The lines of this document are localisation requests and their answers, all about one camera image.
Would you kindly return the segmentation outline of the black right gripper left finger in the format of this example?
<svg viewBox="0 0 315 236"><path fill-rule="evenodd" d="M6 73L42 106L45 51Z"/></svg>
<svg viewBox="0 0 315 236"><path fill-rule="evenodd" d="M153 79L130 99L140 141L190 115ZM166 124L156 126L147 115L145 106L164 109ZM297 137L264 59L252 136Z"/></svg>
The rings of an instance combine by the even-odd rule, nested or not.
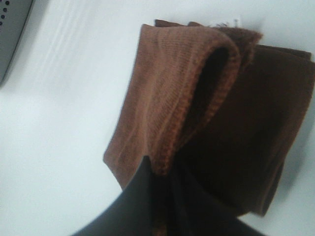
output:
<svg viewBox="0 0 315 236"><path fill-rule="evenodd" d="M77 236L166 236L169 182L144 156L119 197Z"/></svg>

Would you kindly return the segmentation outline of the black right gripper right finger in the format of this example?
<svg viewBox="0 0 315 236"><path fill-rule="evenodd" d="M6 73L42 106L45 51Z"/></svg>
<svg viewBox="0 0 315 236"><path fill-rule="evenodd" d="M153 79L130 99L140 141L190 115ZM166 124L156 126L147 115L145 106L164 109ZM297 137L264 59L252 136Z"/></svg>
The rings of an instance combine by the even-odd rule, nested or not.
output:
<svg viewBox="0 0 315 236"><path fill-rule="evenodd" d="M172 173L172 200L180 236L262 236L243 221L219 206L190 172Z"/></svg>

